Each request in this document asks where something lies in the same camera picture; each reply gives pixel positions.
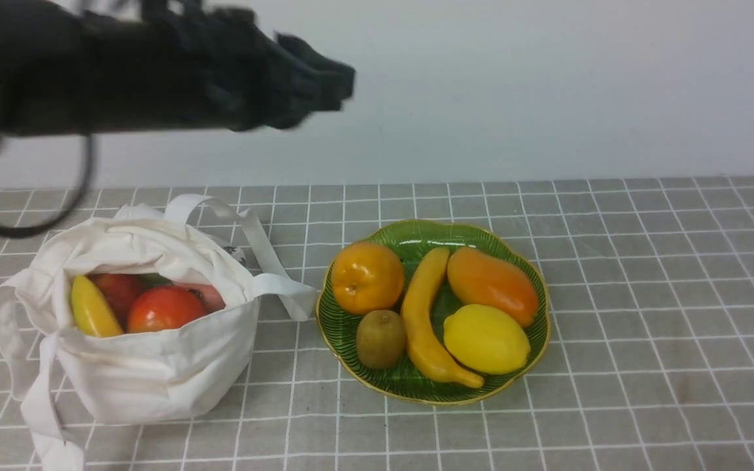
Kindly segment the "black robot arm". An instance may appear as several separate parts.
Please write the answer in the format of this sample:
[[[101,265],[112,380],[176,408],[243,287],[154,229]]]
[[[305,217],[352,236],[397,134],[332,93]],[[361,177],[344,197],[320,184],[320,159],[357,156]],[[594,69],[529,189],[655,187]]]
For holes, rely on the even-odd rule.
[[[251,9],[138,5],[129,20],[0,1],[0,140],[291,130],[353,98],[352,66],[295,35],[265,35]]]

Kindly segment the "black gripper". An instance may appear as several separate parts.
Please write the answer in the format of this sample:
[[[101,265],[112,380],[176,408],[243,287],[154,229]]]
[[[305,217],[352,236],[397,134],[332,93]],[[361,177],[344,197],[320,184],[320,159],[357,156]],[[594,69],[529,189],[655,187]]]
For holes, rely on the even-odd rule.
[[[269,38],[251,10],[207,11],[200,1],[179,6],[174,12],[170,1],[141,3],[141,18],[165,41],[143,63],[143,130],[291,130],[353,98],[353,66],[323,56],[299,36]],[[285,85],[285,51],[331,80]]]

